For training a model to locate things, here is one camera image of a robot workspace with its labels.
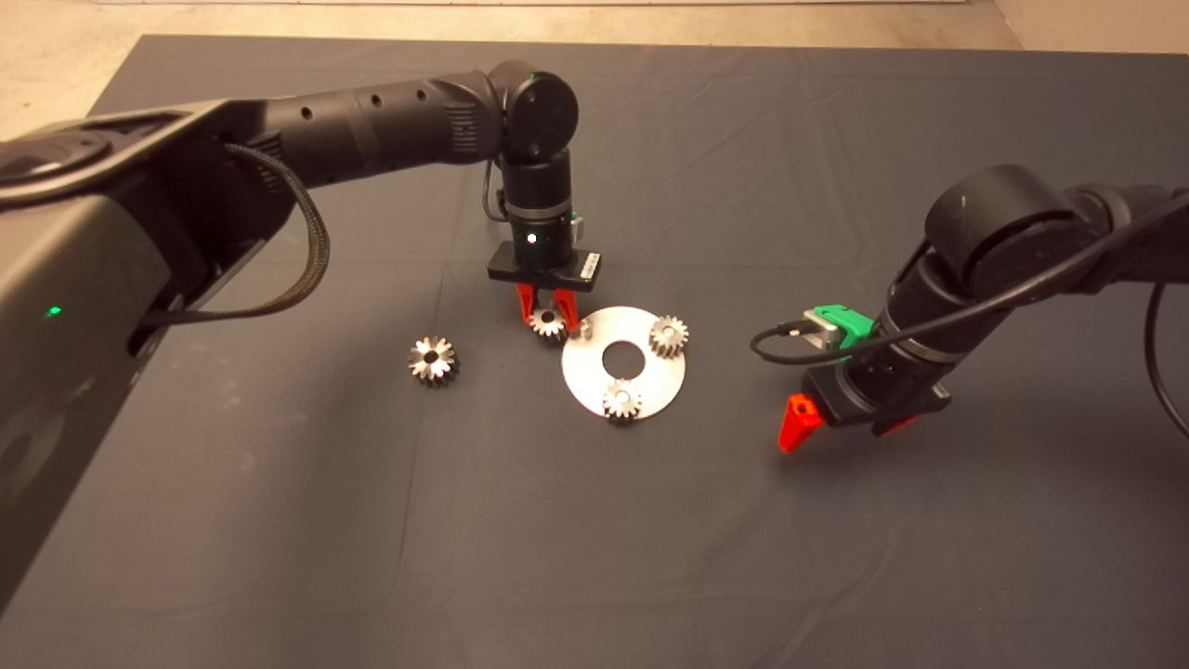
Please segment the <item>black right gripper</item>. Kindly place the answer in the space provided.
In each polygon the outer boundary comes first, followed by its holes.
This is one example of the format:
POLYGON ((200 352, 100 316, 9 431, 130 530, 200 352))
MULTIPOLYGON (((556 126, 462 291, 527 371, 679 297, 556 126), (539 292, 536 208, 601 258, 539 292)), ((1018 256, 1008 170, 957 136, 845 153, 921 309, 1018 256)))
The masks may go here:
POLYGON ((938 414, 952 397, 940 381, 951 364, 929 361, 898 346, 823 362, 804 373, 805 393, 789 395, 778 448, 793 453, 822 427, 867 425, 877 437, 938 414))

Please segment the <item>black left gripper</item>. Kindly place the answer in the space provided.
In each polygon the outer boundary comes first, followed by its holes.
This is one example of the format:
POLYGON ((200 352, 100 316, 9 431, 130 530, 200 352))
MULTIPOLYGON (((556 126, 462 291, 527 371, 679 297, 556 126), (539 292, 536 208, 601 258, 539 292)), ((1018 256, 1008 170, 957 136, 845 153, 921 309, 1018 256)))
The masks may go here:
POLYGON ((487 263, 487 278, 516 283, 520 318, 531 326, 537 288, 552 291, 570 334, 581 329, 575 292, 594 289, 602 255, 574 246, 568 220, 511 220, 511 238, 487 263))

